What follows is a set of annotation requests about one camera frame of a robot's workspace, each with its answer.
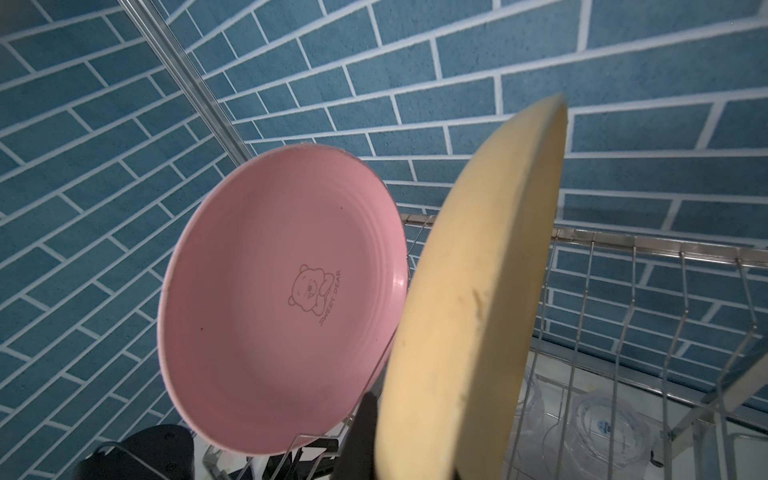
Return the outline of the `pink plastic plate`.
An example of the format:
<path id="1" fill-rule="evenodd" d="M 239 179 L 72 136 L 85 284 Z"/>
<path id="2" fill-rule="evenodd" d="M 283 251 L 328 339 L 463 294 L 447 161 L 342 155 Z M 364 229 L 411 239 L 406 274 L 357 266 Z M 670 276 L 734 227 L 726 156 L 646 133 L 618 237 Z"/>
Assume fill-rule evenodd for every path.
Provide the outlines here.
<path id="1" fill-rule="evenodd" d="M 162 377 L 210 444 L 274 455 L 336 427 L 375 382 L 408 287 L 384 183 L 304 143 L 233 170 L 187 223 L 158 310 Z"/>

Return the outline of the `yellow plastic plate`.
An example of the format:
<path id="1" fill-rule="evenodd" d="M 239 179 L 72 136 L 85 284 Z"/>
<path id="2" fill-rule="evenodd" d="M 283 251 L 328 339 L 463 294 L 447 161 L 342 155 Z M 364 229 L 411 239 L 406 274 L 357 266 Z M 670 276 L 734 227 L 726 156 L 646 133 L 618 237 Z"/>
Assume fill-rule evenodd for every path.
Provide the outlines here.
<path id="1" fill-rule="evenodd" d="M 501 125 L 450 190 L 410 283 L 383 385 L 380 479 L 496 479 L 549 255 L 567 102 Z"/>

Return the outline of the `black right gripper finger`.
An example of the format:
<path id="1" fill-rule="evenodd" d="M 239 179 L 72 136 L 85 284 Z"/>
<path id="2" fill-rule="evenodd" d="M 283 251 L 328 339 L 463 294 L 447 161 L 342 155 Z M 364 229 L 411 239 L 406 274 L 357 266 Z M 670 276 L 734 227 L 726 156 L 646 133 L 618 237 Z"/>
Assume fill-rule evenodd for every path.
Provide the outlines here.
<path id="1" fill-rule="evenodd" d="M 360 402 L 341 455 L 336 459 L 332 480 L 376 478 L 374 444 L 378 423 L 378 397 L 366 392 Z"/>

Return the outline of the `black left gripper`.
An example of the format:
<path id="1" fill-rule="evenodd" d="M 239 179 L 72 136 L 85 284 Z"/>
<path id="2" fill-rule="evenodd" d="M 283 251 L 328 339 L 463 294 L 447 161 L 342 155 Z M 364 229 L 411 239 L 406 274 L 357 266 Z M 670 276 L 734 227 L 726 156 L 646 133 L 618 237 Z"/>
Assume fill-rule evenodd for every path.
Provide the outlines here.
<path id="1" fill-rule="evenodd" d="M 74 467 L 72 479 L 193 479 L 194 443 L 182 426 L 162 424 L 103 442 Z"/>

